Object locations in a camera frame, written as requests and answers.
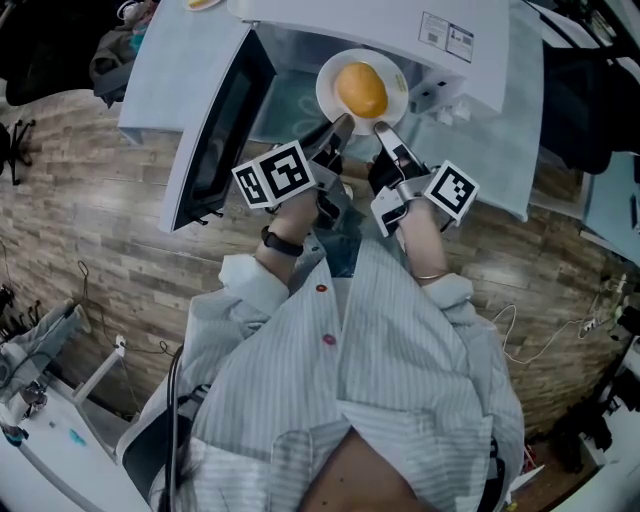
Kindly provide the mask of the pale striped shirt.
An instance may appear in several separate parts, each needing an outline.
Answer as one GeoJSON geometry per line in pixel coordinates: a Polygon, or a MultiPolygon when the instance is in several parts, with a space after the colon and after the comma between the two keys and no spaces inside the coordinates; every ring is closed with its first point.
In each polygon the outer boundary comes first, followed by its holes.
{"type": "Polygon", "coordinates": [[[490,459],[514,479],[524,421],[495,327],[449,274],[418,285],[375,240],[339,299],[309,238],[290,285],[249,255],[190,305],[179,389],[194,419],[176,512],[288,512],[349,431],[444,512],[476,512],[490,459]]]}

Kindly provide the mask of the orange bread bun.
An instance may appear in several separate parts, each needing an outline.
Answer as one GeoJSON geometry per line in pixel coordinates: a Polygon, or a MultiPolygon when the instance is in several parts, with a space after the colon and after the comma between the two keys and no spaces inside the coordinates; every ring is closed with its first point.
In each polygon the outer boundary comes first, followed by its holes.
{"type": "Polygon", "coordinates": [[[388,108],[385,85],[375,69],[367,63],[346,65],[337,75],[335,86],[341,101],[358,117],[377,118],[388,108]]]}

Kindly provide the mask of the person's right forearm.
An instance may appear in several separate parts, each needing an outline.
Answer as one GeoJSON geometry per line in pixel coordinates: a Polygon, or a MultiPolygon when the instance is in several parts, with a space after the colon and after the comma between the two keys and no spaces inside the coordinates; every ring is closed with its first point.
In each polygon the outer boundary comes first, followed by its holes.
{"type": "Polygon", "coordinates": [[[444,277],[448,273],[447,257],[431,203],[425,199],[411,201],[399,227],[413,278],[425,286],[444,277]]]}

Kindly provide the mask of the white round plate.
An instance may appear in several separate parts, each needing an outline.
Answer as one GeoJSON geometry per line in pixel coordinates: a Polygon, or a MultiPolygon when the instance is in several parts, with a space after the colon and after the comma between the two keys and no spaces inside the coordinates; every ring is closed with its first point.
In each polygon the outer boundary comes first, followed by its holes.
{"type": "Polygon", "coordinates": [[[316,99],[329,121],[336,121],[341,115],[349,114],[354,120],[353,134],[369,136],[374,134],[376,122],[383,121],[394,127],[407,111],[409,96],[406,79],[391,59],[369,49],[351,49],[334,55],[323,65],[316,80],[316,99]],[[377,118],[356,116],[339,97],[336,87],[339,73],[347,65],[357,62],[370,65],[385,86],[388,106],[385,113],[377,118]]]}

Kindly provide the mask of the white table with teal top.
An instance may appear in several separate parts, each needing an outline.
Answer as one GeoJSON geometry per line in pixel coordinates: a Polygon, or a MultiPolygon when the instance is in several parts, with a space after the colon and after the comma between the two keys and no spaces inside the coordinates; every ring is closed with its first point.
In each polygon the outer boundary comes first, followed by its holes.
{"type": "Polygon", "coordinates": [[[636,161],[635,155],[613,153],[606,171],[591,176],[580,236],[640,267],[640,184],[635,181],[636,161]]]}

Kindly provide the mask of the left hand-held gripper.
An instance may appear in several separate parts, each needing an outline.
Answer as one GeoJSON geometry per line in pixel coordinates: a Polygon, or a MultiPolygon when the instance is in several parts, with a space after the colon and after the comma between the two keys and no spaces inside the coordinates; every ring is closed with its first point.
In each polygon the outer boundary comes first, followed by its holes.
{"type": "Polygon", "coordinates": [[[351,199],[339,175],[314,162],[320,155],[338,157],[346,147],[355,122],[344,113],[304,136],[280,145],[232,169],[233,177],[250,209],[274,209],[310,189],[317,191],[321,229],[335,230],[347,213],[351,199]]]}

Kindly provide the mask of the black padded chair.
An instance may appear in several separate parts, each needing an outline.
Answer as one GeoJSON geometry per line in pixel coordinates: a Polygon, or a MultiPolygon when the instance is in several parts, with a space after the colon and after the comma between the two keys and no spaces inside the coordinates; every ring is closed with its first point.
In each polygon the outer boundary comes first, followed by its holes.
{"type": "Polygon", "coordinates": [[[640,156],[640,81],[602,48],[545,44],[543,56],[540,145],[592,175],[614,153],[640,156]]]}

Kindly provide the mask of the black wrist band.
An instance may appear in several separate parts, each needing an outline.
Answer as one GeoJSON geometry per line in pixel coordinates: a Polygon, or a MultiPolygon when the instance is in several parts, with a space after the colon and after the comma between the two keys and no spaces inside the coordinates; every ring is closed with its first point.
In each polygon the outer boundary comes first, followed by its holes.
{"type": "Polygon", "coordinates": [[[289,257],[298,258],[304,252],[302,245],[296,245],[281,239],[277,234],[271,232],[268,226],[261,230],[261,240],[265,247],[289,257]]]}

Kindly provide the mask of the white desk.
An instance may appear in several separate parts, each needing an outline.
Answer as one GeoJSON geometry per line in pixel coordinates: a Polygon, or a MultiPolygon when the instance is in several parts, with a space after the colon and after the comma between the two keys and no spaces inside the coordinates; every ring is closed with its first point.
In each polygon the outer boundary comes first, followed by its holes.
{"type": "Polygon", "coordinates": [[[54,376],[45,381],[47,405],[23,423],[29,439],[18,449],[8,446],[9,453],[68,502],[61,511],[151,512],[116,458],[131,423],[91,401],[83,385],[73,389],[54,376]],[[70,439],[70,429],[86,447],[70,439]]]}

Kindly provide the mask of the person's left forearm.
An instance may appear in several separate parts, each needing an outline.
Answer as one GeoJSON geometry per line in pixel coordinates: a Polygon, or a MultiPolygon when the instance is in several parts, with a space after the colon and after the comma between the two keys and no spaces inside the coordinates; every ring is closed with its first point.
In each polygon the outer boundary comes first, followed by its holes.
{"type": "MultiPolygon", "coordinates": [[[[308,189],[281,204],[269,229],[281,239],[303,246],[318,214],[317,191],[308,189]]],[[[262,241],[254,257],[284,285],[289,283],[297,258],[267,248],[262,241]]]]}

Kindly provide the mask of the blue jeans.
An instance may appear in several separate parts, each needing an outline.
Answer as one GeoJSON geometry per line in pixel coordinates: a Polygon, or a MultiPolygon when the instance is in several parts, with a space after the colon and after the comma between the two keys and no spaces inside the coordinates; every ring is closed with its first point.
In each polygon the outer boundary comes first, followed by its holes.
{"type": "Polygon", "coordinates": [[[316,231],[332,277],[353,277],[362,241],[361,223],[359,219],[344,220],[338,230],[316,231]]]}

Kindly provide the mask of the white microwave oven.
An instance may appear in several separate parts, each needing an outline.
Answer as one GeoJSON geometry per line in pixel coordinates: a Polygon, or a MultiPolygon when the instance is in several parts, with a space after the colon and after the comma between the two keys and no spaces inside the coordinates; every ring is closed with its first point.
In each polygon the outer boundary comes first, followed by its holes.
{"type": "Polygon", "coordinates": [[[507,0],[223,0],[202,13],[161,0],[141,47],[167,81],[157,124],[181,133],[161,230],[224,205],[248,140],[284,143],[329,121],[316,80],[334,55],[379,52],[408,102],[466,100],[486,117],[504,104],[508,48],[507,0]]]}

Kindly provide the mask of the office chair with grey garment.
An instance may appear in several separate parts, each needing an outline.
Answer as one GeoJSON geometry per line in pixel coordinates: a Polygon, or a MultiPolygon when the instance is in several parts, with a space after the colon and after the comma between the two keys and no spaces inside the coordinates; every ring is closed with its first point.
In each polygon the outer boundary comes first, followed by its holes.
{"type": "Polygon", "coordinates": [[[108,108],[124,101],[135,59],[147,32],[149,21],[122,25],[105,34],[89,65],[94,96],[108,108]]]}

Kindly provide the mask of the white table with pale cloth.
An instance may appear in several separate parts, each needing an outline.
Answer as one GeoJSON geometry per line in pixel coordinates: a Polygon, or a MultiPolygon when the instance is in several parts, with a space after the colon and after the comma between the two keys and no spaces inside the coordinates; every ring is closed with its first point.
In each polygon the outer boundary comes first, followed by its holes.
{"type": "MultiPolygon", "coordinates": [[[[394,126],[421,162],[450,161],[479,185],[481,201],[525,218],[540,141],[544,64],[541,22],[522,0],[507,0],[509,48],[504,104],[499,114],[471,117],[448,126],[422,101],[408,102],[394,126]]],[[[157,124],[157,108],[167,95],[159,57],[141,54],[134,62],[119,118],[132,141],[157,124]]]]}

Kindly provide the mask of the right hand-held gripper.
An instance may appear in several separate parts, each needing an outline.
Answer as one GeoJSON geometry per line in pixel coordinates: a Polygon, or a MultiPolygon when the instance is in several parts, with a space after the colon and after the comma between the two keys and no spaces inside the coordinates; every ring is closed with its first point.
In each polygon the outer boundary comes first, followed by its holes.
{"type": "Polygon", "coordinates": [[[385,122],[376,123],[374,133],[381,151],[369,170],[368,182],[374,193],[371,211],[382,236],[392,236],[410,204],[420,199],[449,216],[441,231],[459,225],[476,199],[479,185],[450,161],[429,169],[385,122]]]}

